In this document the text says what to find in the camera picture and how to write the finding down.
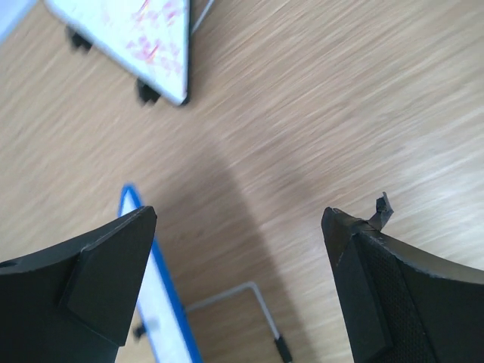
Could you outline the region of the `blue framed whiteboard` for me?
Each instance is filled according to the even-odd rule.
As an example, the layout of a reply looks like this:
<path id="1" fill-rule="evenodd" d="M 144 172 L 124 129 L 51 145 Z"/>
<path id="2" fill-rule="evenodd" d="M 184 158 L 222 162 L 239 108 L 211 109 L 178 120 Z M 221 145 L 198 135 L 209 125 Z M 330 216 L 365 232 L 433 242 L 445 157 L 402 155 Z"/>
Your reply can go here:
<path id="1" fill-rule="evenodd" d="M 184 307 L 175 290 L 161 249 L 154 240 L 150 249 L 137 309 L 141 323 L 134 328 L 136 340 L 147 337 L 156 362 L 202 362 L 186 314 L 249 290 L 255 296 L 268 323 L 283 362 L 292 362 L 290 349 L 253 281 L 246 281 L 211 297 Z"/>

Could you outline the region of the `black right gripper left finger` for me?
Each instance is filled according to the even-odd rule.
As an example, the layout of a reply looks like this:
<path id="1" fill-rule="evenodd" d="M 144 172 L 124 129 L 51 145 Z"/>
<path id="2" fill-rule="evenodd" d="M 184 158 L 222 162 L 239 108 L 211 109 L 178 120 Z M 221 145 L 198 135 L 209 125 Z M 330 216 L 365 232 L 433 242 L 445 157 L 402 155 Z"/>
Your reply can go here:
<path id="1" fill-rule="evenodd" d="M 113 362 L 126 344 L 157 215 L 144 206 L 1 263 L 3 362 Z"/>

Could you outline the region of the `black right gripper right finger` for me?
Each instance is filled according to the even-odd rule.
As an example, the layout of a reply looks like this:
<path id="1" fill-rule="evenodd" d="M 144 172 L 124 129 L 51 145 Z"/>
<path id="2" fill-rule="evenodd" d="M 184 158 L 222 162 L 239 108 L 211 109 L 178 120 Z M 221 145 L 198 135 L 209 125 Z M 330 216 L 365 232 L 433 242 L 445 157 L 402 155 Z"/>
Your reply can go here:
<path id="1" fill-rule="evenodd" d="M 386 195 L 370 219 L 328 207 L 321 220 L 356 362 L 481 362 L 483 273 L 383 233 Z"/>

